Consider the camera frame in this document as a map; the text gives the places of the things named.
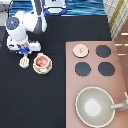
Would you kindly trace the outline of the white gripper blue base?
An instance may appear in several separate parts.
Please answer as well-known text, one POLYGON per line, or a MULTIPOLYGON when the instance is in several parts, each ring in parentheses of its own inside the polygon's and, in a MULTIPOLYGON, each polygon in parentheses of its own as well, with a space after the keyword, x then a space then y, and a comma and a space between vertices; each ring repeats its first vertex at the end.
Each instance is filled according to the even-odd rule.
POLYGON ((12 37, 8 37, 7 47, 10 51, 18 51, 20 54, 31 54, 41 50, 41 44, 38 41, 29 41, 28 38, 15 41, 12 37))

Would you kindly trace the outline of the robot base blue white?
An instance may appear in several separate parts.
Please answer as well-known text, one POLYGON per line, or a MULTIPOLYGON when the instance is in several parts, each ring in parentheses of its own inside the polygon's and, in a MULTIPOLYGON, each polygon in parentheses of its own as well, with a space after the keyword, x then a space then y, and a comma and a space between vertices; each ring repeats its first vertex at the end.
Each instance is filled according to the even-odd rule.
POLYGON ((46 15, 62 15, 67 11, 67 0, 42 0, 46 15))

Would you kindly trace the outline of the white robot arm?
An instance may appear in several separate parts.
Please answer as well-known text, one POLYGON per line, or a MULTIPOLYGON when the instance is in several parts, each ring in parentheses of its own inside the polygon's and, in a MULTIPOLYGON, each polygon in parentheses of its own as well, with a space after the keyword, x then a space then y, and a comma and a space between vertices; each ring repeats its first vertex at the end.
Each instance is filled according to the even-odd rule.
POLYGON ((31 0, 31 3, 32 11, 18 11, 5 22, 8 32, 7 47, 9 50, 18 51, 20 54, 31 54, 33 51, 40 51, 41 44, 38 41, 30 41, 27 32, 40 34, 47 28, 42 1, 31 0))

